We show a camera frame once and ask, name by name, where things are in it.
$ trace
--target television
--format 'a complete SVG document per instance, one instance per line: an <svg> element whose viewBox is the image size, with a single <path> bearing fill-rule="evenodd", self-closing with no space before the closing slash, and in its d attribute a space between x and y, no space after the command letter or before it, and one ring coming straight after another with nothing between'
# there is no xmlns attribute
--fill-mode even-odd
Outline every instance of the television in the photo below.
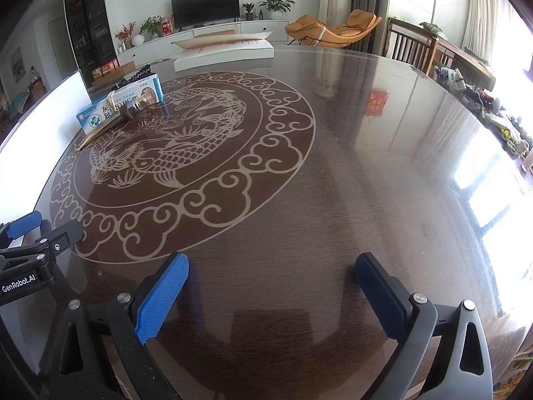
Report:
<svg viewBox="0 0 533 400"><path fill-rule="evenodd" d="M171 0L171 3L177 28L241 16L239 0Z"/></svg>

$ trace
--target orange lounge chair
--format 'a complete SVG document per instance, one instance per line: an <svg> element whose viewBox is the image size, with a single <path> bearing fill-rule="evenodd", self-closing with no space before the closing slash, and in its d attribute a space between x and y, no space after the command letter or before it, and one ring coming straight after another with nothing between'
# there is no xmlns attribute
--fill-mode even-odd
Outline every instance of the orange lounge chair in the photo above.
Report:
<svg viewBox="0 0 533 400"><path fill-rule="evenodd" d="M285 31L299 41L300 45L344 48L367 36L381 20L381 17L376 17L373 13L356 9L345 24L336 27L328 27L311 15L304 15L287 25Z"/></svg>

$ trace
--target black bookcase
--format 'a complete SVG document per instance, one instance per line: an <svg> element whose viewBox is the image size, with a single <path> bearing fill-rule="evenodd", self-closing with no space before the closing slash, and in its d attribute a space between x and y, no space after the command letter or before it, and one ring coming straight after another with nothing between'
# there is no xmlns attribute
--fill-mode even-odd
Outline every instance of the black bookcase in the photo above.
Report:
<svg viewBox="0 0 533 400"><path fill-rule="evenodd" d="M117 58L104 0L65 0L70 41L85 85L93 83L92 71Z"/></svg>

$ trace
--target round glass table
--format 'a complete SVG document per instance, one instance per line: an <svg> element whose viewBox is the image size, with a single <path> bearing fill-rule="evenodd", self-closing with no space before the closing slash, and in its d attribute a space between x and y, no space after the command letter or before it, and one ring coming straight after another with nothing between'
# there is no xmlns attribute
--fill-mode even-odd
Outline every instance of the round glass table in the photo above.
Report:
<svg viewBox="0 0 533 400"><path fill-rule="evenodd" d="M78 134L37 203L85 229L17 302L44 380L71 299L134 290L178 250L189 279L147 345L184 399L359 398L396 346L353 279L365 251L411 292L474 301L497 380L533 316L531 175L454 97L334 49L153 71L164 104L79 152Z"/></svg>

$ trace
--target chair backrest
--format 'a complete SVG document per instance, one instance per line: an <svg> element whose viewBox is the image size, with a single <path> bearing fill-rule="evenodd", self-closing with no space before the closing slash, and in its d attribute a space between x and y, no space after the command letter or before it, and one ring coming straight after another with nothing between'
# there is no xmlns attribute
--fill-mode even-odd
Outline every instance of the chair backrest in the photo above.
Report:
<svg viewBox="0 0 533 400"><path fill-rule="evenodd" d="M496 79L473 57L437 35L400 19L390 18L384 57L413 65L428 76L433 66L458 68L467 84L492 90Z"/></svg>
<svg viewBox="0 0 533 400"><path fill-rule="evenodd" d="M346 20L346 25L351 28L366 30L376 22L376 15L363 10L354 10Z"/></svg>

